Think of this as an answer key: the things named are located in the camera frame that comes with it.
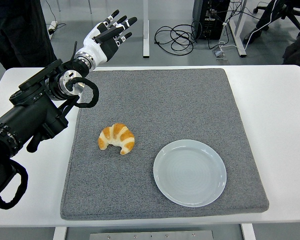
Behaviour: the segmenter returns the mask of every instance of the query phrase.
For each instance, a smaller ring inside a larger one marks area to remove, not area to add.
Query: black computer case
[[[192,17],[197,38],[220,39],[229,4],[230,0],[194,0]]]

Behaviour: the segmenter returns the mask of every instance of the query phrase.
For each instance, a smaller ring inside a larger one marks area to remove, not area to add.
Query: gray felt mat
[[[81,109],[61,200],[66,220],[121,220],[260,213],[269,207],[250,145],[223,69],[100,71],[88,78],[100,97]],[[85,90],[83,102],[92,93]],[[135,146],[101,151],[102,129],[124,123]],[[192,139],[222,158],[227,182],[203,207],[185,207],[158,189],[153,164],[167,144]]]

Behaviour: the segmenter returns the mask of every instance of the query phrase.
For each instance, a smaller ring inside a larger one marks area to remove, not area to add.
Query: metal plate
[[[91,233],[89,240],[213,240],[212,231]]]

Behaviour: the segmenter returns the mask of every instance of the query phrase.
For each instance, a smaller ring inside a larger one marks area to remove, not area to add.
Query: white plate
[[[169,143],[157,154],[154,180],[168,199],[185,207],[202,207],[224,191],[227,172],[221,157],[195,140]]]

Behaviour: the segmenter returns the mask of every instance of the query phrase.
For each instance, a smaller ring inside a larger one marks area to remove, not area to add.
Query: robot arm
[[[127,16],[123,16],[110,25],[118,13],[119,10],[116,10],[103,22],[97,24],[85,37],[83,48],[78,50],[74,56],[84,61],[88,65],[90,72],[95,70],[99,64],[109,61],[117,52],[120,44],[132,35],[129,32],[120,37],[126,29],[137,21],[137,18],[132,17],[126,20]]]
[[[27,189],[28,174],[24,167],[11,160],[24,144],[31,139],[27,150],[33,153],[41,141],[52,139],[68,126],[67,113],[73,106],[92,108],[99,99],[98,87],[85,77],[99,64],[109,61],[132,34],[121,37],[137,18],[126,16],[110,25],[118,15],[116,10],[97,24],[86,36],[83,48],[67,62],[60,59],[29,78],[10,97],[13,108],[0,117],[0,192],[16,175],[21,184],[11,202],[0,197],[0,208],[10,209],[21,199]],[[93,90],[89,103],[78,103],[79,94],[88,86]],[[53,101],[65,101],[56,107]]]

